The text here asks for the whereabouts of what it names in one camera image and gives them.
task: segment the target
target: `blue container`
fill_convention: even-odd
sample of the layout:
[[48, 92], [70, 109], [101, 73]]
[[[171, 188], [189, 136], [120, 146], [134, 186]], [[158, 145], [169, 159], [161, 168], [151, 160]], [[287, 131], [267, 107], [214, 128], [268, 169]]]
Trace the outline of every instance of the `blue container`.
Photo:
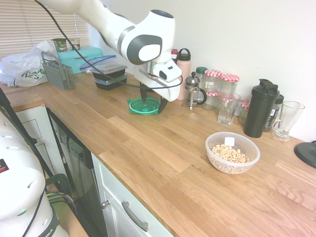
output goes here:
[[[81, 46], [78, 50], [79, 53], [84, 56], [86, 60], [92, 58], [102, 57], [103, 52], [101, 49], [93, 46]], [[72, 67], [73, 74], [81, 73], [80, 66], [85, 63], [85, 61], [79, 56], [79, 54], [74, 51], [57, 52], [58, 59], [62, 64]]]

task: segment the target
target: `black water bottle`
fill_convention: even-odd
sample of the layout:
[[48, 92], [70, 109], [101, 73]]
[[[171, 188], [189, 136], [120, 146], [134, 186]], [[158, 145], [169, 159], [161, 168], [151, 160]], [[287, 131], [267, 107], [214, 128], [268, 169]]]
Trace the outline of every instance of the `black water bottle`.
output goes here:
[[267, 79], [259, 79], [260, 84], [252, 88], [249, 111], [243, 132], [249, 136], [261, 137], [263, 128], [280, 92], [277, 85]]

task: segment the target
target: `drawer handle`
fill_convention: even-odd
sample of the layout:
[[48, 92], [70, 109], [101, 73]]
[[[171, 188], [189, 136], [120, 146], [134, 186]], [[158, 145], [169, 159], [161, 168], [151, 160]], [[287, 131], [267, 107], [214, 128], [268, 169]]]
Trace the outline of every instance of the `drawer handle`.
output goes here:
[[128, 208], [129, 206], [129, 202], [127, 201], [122, 201], [122, 206], [124, 208], [124, 210], [126, 211], [126, 213], [128, 214], [128, 216], [133, 220], [133, 222], [135, 222], [136, 225], [139, 226], [139, 228], [141, 228], [143, 231], [147, 232], [148, 231], [148, 222], [142, 222], [140, 221]]
[[108, 205], [110, 205], [110, 202], [108, 200], [106, 200], [103, 203], [101, 203], [101, 208], [105, 209], [105, 208], [107, 208]]
[[[83, 58], [86, 58], [87, 56], [82, 56]], [[78, 56], [78, 57], [75, 57], [75, 59], [80, 59], [81, 57]]]

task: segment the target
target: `window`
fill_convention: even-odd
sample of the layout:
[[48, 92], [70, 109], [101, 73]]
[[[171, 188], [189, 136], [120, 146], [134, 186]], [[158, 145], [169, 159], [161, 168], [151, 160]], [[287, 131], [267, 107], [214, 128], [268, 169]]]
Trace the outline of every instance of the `window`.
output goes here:
[[[28, 52], [35, 44], [63, 38], [47, 12], [33, 0], [0, 0], [0, 59]], [[63, 15], [48, 8], [69, 38], [80, 38], [89, 45], [87, 23], [75, 15]]]

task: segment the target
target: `french press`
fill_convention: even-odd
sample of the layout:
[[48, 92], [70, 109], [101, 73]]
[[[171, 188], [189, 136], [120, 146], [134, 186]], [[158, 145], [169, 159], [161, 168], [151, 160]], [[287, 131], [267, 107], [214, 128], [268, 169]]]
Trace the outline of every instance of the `french press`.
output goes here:
[[[196, 73], [192, 72], [191, 76], [188, 76], [186, 79], [186, 88], [184, 94], [184, 100], [182, 106], [190, 107], [190, 110], [193, 109], [196, 105], [202, 105], [206, 102], [207, 96], [203, 89], [198, 87], [200, 80], [196, 77]], [[203, 93], [203, 100], [198, 101], [198, 93]]]

